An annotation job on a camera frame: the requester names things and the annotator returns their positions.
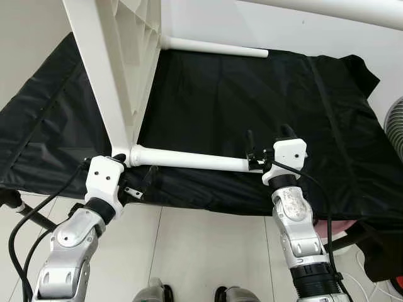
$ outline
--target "black fabric cover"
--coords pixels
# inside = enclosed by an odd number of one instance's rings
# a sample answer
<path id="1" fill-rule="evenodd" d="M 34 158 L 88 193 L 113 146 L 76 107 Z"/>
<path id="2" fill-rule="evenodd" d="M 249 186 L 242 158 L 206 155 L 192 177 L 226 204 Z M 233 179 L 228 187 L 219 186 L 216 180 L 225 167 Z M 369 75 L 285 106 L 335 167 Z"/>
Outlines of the black fabric cover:
<path id="1" fill-rule="evenodd" d="M 335 219 L 402 223 L 403 165 L 366 99 L 378 83 L 362 59 L 271 50 L 267 59 L 162 51 L 139 143 L 145 147 L 244 157 L 288 123 L 308 145 L 305 171 L 332 196 Z M 110 143 L 70 34 L 0 113 L 1 185 L 48 194 L 84 157 Z M 126 173 L 143 202 L 240 215 L 270 215 L 270 188 L 258 174 L 160 167 Z M 83 197 L 85 175 L 63 193 Z M 319 218 L 323 198 L 301 179 Z"/>

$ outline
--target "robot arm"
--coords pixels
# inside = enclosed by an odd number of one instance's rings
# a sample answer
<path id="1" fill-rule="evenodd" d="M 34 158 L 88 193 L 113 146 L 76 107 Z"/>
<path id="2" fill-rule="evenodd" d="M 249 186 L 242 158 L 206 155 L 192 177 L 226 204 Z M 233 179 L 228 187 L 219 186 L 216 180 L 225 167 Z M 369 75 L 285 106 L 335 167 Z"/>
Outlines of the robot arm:
<path id="1" fill-rule="evenodd" d="M 304 166 L 306 143 L 293 135 L 291 139 L 277 141 L 273 149 L 273 158 L 265 158 L 262 180 L 274 189 L 273 218 L 280 230 L 281 246 L 298 302 L 348 302 L 314 229 L 312 208 L 297 185 L 299 175 L 271 164 L 274 159 L 300 171 Z"/>
<path id="2" fill-rule="evenodd" d="M 51 251 L 40 271 L 32 301 L 83 302 L 89 261 L 106 225 L 122 214 L 118 200 L 124 164 L 110 157 L 91 160 L 86 181 L 86 204 L 61 223 L 50 239 Z"/>

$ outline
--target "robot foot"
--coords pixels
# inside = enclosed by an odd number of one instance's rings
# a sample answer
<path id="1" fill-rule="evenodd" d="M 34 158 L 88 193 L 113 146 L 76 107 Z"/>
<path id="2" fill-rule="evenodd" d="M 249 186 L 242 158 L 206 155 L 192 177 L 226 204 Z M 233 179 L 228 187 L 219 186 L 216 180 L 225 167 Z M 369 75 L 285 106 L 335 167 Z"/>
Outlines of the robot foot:
<path id="1" fill-rule="evenodd" d="M 247 289 L 221 286 L 215 291 L 214 302 L 260 302 L 260 300 Z"/>
<path id="2" fill-rule="evenodd" d="M 133 302 L 174 302 L 174 295 L 169 285 L 163 285 L 159 278 L 151 278 L 149 286 L 142 289 Z"/>

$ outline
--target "floor tile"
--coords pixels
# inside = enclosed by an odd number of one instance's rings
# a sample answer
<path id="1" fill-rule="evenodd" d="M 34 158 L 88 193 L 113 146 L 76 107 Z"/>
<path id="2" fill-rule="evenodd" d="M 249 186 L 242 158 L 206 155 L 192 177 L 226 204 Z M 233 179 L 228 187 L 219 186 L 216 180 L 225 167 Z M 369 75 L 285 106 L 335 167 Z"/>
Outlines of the floor tile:
<path id="1" fill-rule="evenodd" d="M 51 219 L 63 221 L 76 202 L 81 201 L 59 198 Z M 86 302 L 131 301 L 147 285 L 160 213 L 161 207 L 128 204 L 123 216 L 111 221 L 91 259 Z M 45 239 L 33 257 L 28 274 L 33 285 L 48 256 L 48 240 Z M 19 301 L 21 290 L 11 300 Z"/>
<path id="2" fill-rule="evenodd" d="M 163 208 L 152 277 L 176 302 L 209 302 L 218 286 L 241 286 L 273 301 L 264 218 Z"/>
<path id="3" fill-rule="evenodd" d="M 285 262 L 283 249 L 280 245 L 280 233 L 273 217 L 265 217 L 265 222 L 275 301 L 296 301 L 297 292 L 292 283 L 290 270 Z"/>
<path id="4" fill-rule="evenodd" d="M 38 205 L 45 196 L 34 195 L 21 195 L 22 200 L 34 207 Z M 40 212 L 44 216 L 49 214 L 54 201 L 44 207 Z M 18 275 L 14 269 L 13 263 L 8 254 L 8 238 L 12 229 L 22 219 L 22 216 L 15 213 L 7 206 L 0 208 L 0 236 L 3 238 L 3 244 L 0 246 L 0 267 L 3 272 L 7 272 L 7 276 L 2 278 L 2 285 L 0 286 L 0 301 L 8 301 L 16 283 L 18 282 Z M 35 239 L 40 233 L 41 227 L 35 223 L 26 222 L 21 230 L 18 232 L 15 241 L 15 251 L 20 262 L 25 261 L 25 257 Z"/>

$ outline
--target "metal bracket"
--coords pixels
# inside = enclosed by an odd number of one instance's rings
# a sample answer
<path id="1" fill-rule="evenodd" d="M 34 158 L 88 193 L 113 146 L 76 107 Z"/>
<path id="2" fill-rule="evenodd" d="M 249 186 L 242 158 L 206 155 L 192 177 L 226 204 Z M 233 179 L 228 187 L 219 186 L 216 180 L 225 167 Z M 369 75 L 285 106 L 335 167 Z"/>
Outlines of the metal bracket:
<path id="1" fill-rule="evenodd" d="M 115 218 L 119 218 L 123 213 L 123 205 L 118 199 L 118 183 L 124 170 L 121 162 L 110 157 L 93 157 L 88 170 L 85 201 L 88 202 L 91 198 L 105 200 L 115 210 Z"/>
<path id="2" fill-rule="evenodd" d="M 273 145 L 275 151 L 275 161 L 287 165 L 296 170 L 301 170 L 304 166 L 307 144 L 301 138 L 294 138 L 292 140 L 280 140 Z M 263 184 L 269 185 L 269 180 L 284 174 L 293 174 L 296 178 L 300 176 L 296 173 L 290 172 L 286 169 L 278 167 L 273 164 L 270 171 L 262 176 Z"/>
<path id="3" fill-rule="evenodd" d="M 141 197 L 143 196 L 143 193 L 141 193 L 140 191 L 137 191 L 135 189 L 132 189 L 130 187 L 125 187 L 125 192 L 138 200 L 140 200 Z"/>

